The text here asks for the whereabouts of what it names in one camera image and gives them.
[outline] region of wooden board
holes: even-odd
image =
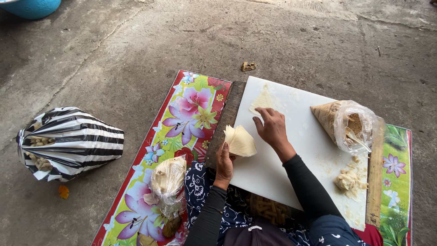
[[[243,97],[245,82],[235,81],[229,89],[229,95],[225,101],[225,106],[217,124],[215,133],[209,144],[208,151],[205,156],[205,166],[215,168],[215,153],[225,139],[223,130],[226,125],[233,126],[238,113],[238,108]],[[379,227],[379,216],[381,213],[381,192],[382,192],[382,152],[383,141],[379,141],[377,146],[372,147],[373,152],[368,162],[368,183],[369,189],[367,191],[366,201],[366,220],[370,225]]]
[[[367,182],[369,186],[366,200],[366,223],[378,228],[379,216],[381,215],[383,145],[384,131],[379,129],[368,164]]]
[[[227,125],[234,126],[245,87],[245,82],[235,81],[229,88],[225,106],[223,107],[217,128],[215,129],[211,143],[208,146],[208,151],[205,155],[205,166],[209,168],[215,169],[215,153],[222,147],[222,143],[225,140],[225,134],[223,131],[226,129]]]

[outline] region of striped plastic bag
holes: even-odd
[[[66,182],[123,154],[124,132],[76,107],[55,108],[18,132],[18,155],[36,179]]]

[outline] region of right hand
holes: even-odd
[[[272,108],[256,108],[255,110],[264,120],[263,125],[260,118],[253,117],[260,137],[276,151],[282,162],[294,157],[296,151],[287,138],[285,116]]]

